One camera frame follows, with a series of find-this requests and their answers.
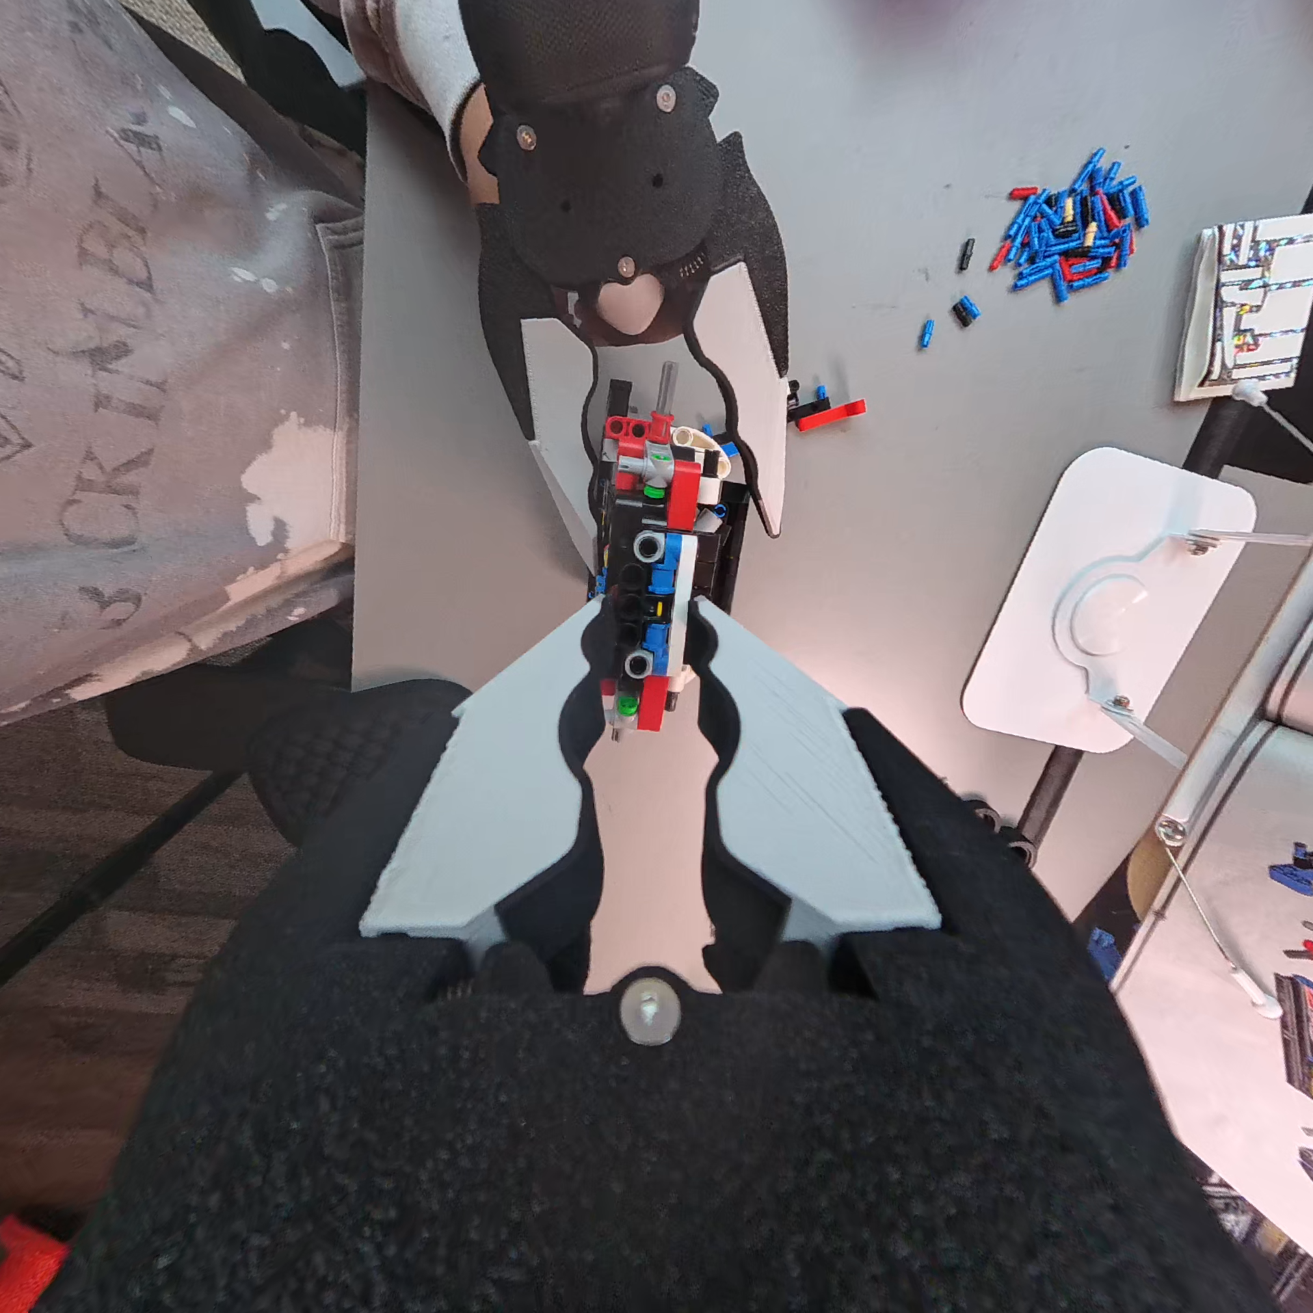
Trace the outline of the person's grey hoodie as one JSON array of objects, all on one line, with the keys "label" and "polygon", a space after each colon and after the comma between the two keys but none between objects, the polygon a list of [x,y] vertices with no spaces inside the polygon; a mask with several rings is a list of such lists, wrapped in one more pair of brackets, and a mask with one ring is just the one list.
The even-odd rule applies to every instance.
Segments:
[{"label": "person's grey hoodie", "polygon": [[353,595],[361,185],[120,3],[1,3],[1,723]]}]

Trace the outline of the white book stand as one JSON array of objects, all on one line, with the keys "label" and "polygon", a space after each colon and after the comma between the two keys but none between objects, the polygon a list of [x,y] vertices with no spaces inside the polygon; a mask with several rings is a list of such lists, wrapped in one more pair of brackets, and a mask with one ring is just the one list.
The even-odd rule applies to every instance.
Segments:
[{"label": "white book stand", "polygon": [[1082,912],[1134,841],[1165,865],[1120,957],[1149,1033],[1311,1028],[1311,518],[1118,449],[1049,495],[961,700],[1074,750],[1038,868]]}]

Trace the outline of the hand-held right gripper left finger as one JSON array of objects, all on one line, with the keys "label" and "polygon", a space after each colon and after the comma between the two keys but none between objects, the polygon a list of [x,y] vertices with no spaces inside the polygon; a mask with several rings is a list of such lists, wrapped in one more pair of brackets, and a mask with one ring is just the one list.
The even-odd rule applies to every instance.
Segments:
[{"label": "hand-held right gripper left finger", "polygon": [[456,730],[360,917],[361,938],[449,941],[472,968],[533,951],[583,989],[603,848],[588,754],[600,742],[608,607],[588,600],[456,711]]}]

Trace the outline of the grey desk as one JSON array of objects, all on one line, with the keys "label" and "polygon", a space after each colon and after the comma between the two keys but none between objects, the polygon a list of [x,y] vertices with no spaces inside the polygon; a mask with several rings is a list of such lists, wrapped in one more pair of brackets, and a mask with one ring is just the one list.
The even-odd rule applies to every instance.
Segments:
[{"label": "grey desk", "polygon": [[[780,541],[751,520],[735,618],[870,708],[963,792],[1021,812],[1045,749],[961,690],[1061,472],[1181,460],[1192,241],[1311,185],[1311,3],[704,3],[719,87],[777,215],[792,371],[866,398],[788,435]],[[1055,307],[986,272],[1014,187],[1096,150],[1149,200],[1129,265]],[[485,350],[478,235],[436,128],[371,92],[355,681],[478,688],[583,595]],[[966,272],[961,243],[975,240]],[[951,303],[980,320],[963,329]],[[928,350],[916,348],[924,320]]]}]

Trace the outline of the instruction booklet stack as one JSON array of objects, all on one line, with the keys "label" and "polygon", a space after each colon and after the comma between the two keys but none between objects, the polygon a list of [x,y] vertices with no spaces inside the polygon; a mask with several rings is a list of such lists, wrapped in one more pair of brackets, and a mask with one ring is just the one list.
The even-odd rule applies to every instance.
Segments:
[{"label": "instruction booklet stack", "polygon": [[1174,369],[1174,401],[1244,384],[1294,386],[1311,323],[1311,215],[1204,228]]}]

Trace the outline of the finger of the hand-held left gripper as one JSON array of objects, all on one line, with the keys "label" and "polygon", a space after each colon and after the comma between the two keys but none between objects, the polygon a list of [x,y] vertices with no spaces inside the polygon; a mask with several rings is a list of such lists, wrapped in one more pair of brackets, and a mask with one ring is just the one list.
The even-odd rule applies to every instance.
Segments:
[{"label": "finger of the hand-held left gripper", "polygon": [[788,386],[745,260],[707,276],[688,320],[685,341],[719,388],[725,433],[763,532],[780,537]]},{"label": "finger of the hand-held left gripper", "polygon": [[521,320],[531,406],[528,446],[563,527],[583,561],[585,596],[599,571],[599,518],[592,511],[597,451],[588,435],[599,357],[563,320]]}]

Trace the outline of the pile of toy brick pins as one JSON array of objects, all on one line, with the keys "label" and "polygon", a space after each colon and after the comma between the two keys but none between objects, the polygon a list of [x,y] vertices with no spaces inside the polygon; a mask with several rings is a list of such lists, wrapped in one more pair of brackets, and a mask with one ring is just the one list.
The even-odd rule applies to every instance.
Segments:
[{"label": "pile of toy brick pins", "polygon": [[1134,173],[1096,148],[1063,187],[1014,187],[1007,224],[986,272],[1010,291],[1045,288],[1063,307],[1124,272],[1149,225],[1149,199]]}]

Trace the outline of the person's left hand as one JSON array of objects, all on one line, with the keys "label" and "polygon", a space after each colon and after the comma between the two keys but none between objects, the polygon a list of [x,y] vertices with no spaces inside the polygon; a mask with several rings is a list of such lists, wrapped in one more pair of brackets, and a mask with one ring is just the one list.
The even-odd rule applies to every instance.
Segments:
[{"label": "person's left hand", "polygon": [[483,150],[493,128],[493,111],[483,83],[474,85],[454,118],[451,144],[460,156],[460,177],[472,206],[498,206],[498,179],[485,168]]}]

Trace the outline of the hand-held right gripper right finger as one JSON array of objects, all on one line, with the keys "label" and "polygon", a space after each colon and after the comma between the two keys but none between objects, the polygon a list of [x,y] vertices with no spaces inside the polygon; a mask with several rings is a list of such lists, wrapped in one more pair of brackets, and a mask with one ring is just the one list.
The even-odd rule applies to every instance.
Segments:
[{"label": "hand-held right gripper right finger", "polygon": [[848,708],[709,600],[689,607],[706,783],[706,969],[747,992],[782,945],[829,972],[852,936],[940,931]]}]

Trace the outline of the toy brick car chassis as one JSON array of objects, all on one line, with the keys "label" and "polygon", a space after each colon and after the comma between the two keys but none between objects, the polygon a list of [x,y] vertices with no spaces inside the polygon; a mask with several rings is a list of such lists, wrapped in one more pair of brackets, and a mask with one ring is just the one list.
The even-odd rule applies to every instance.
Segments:
[{"label": "toy brick car chassis", "polygon": [[691,678],[689,604],[729,609],[751,495],[737,445],[675,417],[676,362],[639,413],[631,384],[611,380],[590,486],[597,518],[592,599],[613,615],[613,655],[600,704],[613,742],[661,730]]}]

